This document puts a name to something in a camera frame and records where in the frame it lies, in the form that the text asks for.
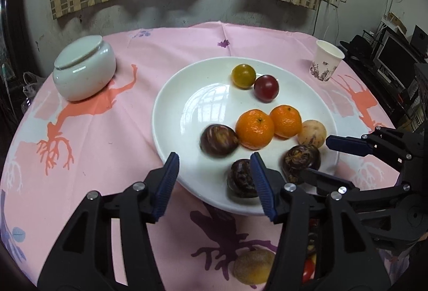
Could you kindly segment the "red cherry tomato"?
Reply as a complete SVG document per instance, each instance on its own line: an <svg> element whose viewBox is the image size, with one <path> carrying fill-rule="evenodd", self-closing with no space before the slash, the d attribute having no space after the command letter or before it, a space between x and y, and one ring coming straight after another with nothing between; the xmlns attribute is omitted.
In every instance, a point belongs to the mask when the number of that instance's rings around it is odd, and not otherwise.
<svg viewBox="0 0 428 291"><path fill-rule="evenodd" d="M306 284L311 280L311 278L315 272L315 267L316 267L316 265L311 258L308 258L305 261L304 270L303 270L303 277L302 277L302 283L303 284Z"/></svg>

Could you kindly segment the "patterned paper cup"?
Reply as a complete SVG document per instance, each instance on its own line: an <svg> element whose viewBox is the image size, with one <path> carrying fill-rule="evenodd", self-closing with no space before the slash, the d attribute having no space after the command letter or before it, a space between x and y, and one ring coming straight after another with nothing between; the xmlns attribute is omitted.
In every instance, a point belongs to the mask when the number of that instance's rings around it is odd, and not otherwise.
<svg viewBox="0 0 428 291"><path fill-rule="evenodd" d="M310 74L321 82L326 82L333 75L345 54L327 41L316 41L316 52L310 66Z"/></svg>

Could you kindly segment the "yellow green round fruit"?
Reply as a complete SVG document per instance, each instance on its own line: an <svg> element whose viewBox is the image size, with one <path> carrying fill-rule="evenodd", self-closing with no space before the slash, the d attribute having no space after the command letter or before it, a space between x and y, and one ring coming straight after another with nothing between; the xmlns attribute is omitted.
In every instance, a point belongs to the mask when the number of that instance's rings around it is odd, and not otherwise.
<svg viewBox="0 0 428 291"><path fill-rule="evenodd" d="M270 250L253 250L235 260L233 275L245 285L261 285L268 280L275 254Z"/></svg>

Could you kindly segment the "yellow green tomato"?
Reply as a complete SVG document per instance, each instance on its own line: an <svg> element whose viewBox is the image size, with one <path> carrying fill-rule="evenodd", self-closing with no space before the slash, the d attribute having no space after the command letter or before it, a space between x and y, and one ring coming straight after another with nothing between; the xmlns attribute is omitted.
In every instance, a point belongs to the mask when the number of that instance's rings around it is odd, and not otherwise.
<svg viewBox="0 0 428 291"><path fill-rule="evenodd" d="M231 72L233 84L240 89L249 89L256 80L256 72L248 64L239 64Z"/></svg>

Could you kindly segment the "large orange mandarin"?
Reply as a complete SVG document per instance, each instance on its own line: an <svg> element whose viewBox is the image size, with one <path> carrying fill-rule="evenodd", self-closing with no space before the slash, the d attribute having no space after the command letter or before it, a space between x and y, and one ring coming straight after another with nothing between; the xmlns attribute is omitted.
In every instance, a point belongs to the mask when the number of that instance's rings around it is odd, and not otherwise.
<svg viewBox="0 0 428 291"><path fill-rule="evenodd" d="M302 129L302 119L299 111L290 105L279 105L269 114L274 124L275 135L280 138L292 138Z"/></svg>

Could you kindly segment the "black tv stand shelf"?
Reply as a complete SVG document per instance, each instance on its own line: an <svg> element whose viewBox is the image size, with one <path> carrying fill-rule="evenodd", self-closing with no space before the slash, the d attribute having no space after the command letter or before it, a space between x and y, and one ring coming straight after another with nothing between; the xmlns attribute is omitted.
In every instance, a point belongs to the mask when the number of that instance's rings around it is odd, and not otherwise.
<svg viewBox="0 0 428 291"><path fill-rule="evenodd" d="M427 56L420 54L399 29L393 30L387 25L381 26L374 35L364 31L362 35L355 35L351 41L340 41L338 47L345 53L345 62L379 101L393 125L398 129L420 133L424 128L425 116L416 72L414 81L404 88L376 60L376 54L387 34L396 37L416 57L415 67L427 62Z"/></svg>

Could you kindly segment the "black monitor screen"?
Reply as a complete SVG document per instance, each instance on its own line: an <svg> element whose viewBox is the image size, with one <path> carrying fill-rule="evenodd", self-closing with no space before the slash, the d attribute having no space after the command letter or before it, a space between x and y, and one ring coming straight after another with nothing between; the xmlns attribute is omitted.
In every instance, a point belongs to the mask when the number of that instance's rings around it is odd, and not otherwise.
<svg viewBox="0 0 428 291"><path fill-rule="evenodd" d="M414 81L416 57L396 37L384 37L376 60L402 87L407 88Z"/></svg>

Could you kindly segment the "striped pepino melon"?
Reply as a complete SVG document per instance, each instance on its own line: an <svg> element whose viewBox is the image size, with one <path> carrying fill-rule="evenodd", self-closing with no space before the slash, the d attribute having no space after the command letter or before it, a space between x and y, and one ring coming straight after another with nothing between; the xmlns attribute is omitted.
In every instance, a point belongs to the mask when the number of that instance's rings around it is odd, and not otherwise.
<svg viewBox="0 0 428 291"><path fill-rule="evenodd" d="M318 120L309 119L302 123L302 129L297 134L297 141L300 145L321 148L325 143L326 137L325 126Z"/></svg>

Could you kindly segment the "pink patterned tablecloth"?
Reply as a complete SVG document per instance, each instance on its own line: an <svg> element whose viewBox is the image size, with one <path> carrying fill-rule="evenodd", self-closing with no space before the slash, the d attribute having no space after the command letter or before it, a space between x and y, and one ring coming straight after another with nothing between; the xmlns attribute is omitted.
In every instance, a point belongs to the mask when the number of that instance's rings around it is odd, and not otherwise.
<svg viewBox="0 0 428 291"><path fill-rule="evenodd" d="M1 239L35 284L50 250L89 191L119 193L180 159L180 182L165 215L149 226L167 290L246 290L233 273L249 250L275 251L281 228L258 199L235 201L226 158L200 149L211 124L234 126L244 112L286 104L329 133L355 136L391 125L379 101L341 63L325 83L309 73L316 39L220 22L107 36L113 81L72 104L48 79L17 129L1 178Z"/></svg>

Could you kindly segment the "dark red plum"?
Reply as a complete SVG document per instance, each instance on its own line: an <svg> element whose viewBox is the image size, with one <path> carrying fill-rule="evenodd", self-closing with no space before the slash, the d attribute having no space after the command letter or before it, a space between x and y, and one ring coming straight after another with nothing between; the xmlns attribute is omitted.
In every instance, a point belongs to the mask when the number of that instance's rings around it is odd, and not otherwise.
<svg viewBox="0 0 428 291"><path fill-rule="evenodd" d="M262 75L254 83L254 94L264 103L270 103L278 96L279 84L272 75Z"/></svg>

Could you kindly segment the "white oval plate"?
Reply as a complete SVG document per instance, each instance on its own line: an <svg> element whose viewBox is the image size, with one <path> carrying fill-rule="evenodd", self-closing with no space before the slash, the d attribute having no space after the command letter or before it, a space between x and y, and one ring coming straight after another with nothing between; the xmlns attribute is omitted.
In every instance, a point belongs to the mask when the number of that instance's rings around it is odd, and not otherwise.
<svg viewBox="0 0 428 291"><path fill-rule="evenodd" d="M275 78L278 96L263 103L252 88L237 87L232 71L240 64L257 76ZM162 160L178 154L178 181L192 195L215 208L254 216L263 214L259 199L239 198L227 184L232 164L258 152L267 167L280 170L283 155L298 144L297 127L309 120L324 125L328 135L337 132L326 103L298 76L263 61L224 56L190 64L167 81L155 99L152 135ZM230 154L216 156L213 145L203 141L203 132L213 125L237 134ZM206 145L209 150L203 151Z"/></svg>

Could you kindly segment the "white lidded ceramic jar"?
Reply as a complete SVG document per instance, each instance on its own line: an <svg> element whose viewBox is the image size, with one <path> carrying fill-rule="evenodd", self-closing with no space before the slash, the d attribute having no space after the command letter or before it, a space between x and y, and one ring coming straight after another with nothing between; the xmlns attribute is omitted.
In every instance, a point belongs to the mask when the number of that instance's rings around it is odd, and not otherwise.
<svg viewBox="0 0 428 291"><path fill-rule="evenodd" d="M112 47L100 35L92 35L67 45L55 59L52 75L63 98L82 101L100 92L115 71Z"/></svg>

